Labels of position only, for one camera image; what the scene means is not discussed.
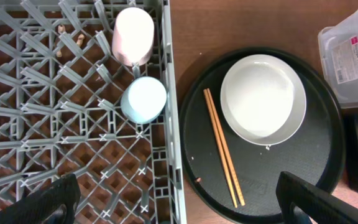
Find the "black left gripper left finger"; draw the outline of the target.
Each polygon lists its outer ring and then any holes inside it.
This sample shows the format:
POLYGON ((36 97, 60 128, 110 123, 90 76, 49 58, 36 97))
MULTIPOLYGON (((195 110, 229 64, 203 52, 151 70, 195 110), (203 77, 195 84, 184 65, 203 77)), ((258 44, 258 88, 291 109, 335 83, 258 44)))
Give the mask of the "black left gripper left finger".
POLYGON ((73 224, 81 197, 75 174, 67 174, 0 211, 4 223, 73 224))

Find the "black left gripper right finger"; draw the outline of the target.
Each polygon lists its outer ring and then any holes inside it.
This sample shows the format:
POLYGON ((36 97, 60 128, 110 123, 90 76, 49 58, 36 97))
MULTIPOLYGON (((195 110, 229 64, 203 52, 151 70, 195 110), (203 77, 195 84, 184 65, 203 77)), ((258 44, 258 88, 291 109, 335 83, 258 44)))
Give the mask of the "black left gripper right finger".
POLYGON ((358 223, 358 209, 290 172, 280 173, 276 187, 285 223, 358 223))

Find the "wooden chopstick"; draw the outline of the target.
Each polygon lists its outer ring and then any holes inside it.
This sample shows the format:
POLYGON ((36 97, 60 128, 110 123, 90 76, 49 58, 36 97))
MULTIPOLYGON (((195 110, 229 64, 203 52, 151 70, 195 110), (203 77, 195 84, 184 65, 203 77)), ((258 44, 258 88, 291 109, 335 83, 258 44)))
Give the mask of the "wooden chopstick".
POLYGON ((230 192, 234 207, 237 208, 236 195, 235 195, 235 192, 234 192, 231 176, 230 176, 229 169, 228 169, 227 162, 226 162, 226 158, 225 158, 225 155, 224 155, 223 145, 222 145, 221 138, 220 138, 219 131, 218 131, 218 127, 217 127, 217 124, 216 124, 215 115, 213 113, 212 104, 211 104, 211 101, 209 99, 208 90, 204 89, 203 93, 204 93, 204 98, 206 100, 206 105, 207 105, 207 108, 208 108, 209 117, 211 119, 213 131, 214 131, 214 137, 215 137, 215 140, 216 140, 216 144, 218 146, 219 156, 220 156, 220 159, 221 159, 221 163, 223 165, 223 171, 224 171, 224 175, 225 175, 225 178, 226 178, 226 182, 227 182, 227 185, 228 185, 228 188, 229 188, 229 192, 230 192))
POLYGON ((220 122, 220 119, 219 119, 219 116, 218 116, 218 113, 217 113, 217 110, 216 110, 216 107, 215 107, 215 104, 214 104, 214 101, 213 101, 213 97, 211 95, 211 91, 210 91, 209 88, 207 88, 207 90, 208 90, 208 94, 209 94, 209 99, 210 99, 211 104, 212 104, 213 113, 215 115, 215 120, 216 120, 216 124, 217 124, 217 127, 218 127, 221 142, 222 142, 222 145, 223 145, 223 151, 224 151, 224 155, 225 155, 225 158, 226 158, 229 173, 230 173, 230 176, 231 176, 234 192, 235 192, 236 197, 238 197, 238 199, 239 199, 240 205, 244 206, 245 205, 244 196, 242 194, 240 183, 239 183, 239 180, 238 180, 237 175, 236 175, 236 170, 234 168, 234 164, 233 164, 232 159, 231 159, 231 155, 230 155, 230 152, 229 152, 229 149, 228 149, 226 138, 224 136, 222 125, 221 125, 221 122, 220 122))

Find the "blue cup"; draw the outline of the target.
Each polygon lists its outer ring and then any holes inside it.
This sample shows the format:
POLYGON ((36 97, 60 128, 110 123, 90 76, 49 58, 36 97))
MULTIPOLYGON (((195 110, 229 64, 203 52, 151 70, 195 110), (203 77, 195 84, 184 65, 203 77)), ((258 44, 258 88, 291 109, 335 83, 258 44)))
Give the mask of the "blue cup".
POLYGON ((167 91, 154 77, 134 80, 121 98, 121 111, 130 121, 146 124, 153 121, 167 102, 167 91))

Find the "pink cup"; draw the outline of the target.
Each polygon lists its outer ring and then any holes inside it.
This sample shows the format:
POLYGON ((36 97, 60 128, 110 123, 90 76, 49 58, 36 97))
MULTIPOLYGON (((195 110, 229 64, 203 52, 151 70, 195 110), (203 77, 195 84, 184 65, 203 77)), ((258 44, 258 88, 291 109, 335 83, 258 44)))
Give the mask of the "pink cup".
POLYGON ((116 17, 112 54, 127 66, 146 64, 154 45, 154 22, 143 9, 128 7, 116 17))

